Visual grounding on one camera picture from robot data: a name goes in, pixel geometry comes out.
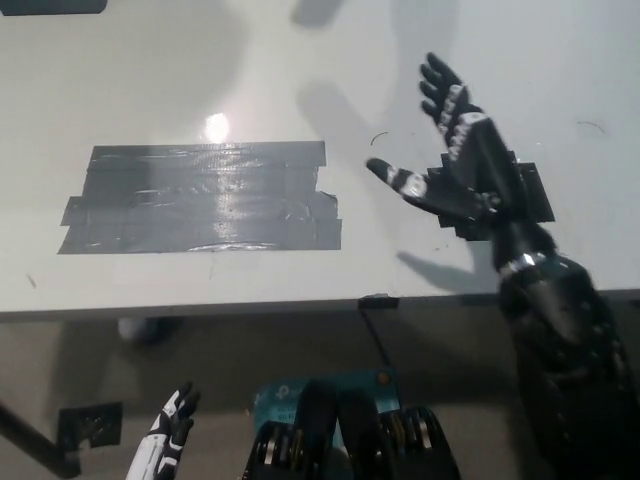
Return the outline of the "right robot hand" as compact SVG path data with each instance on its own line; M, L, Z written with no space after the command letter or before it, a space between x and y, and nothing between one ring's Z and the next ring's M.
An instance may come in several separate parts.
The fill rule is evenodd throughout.
M367 169L410 205L486 234L501 276L550 262L556 244L535 221L515 156L492 118L435 53L420 73L421 108L446 147L443 166L417 173L370 158Z

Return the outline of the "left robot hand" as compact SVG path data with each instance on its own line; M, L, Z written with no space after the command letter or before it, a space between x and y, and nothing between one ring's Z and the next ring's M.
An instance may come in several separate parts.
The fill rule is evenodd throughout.
M173 480L194 425L200 393L192 382L175 390L140 441L126 480Z

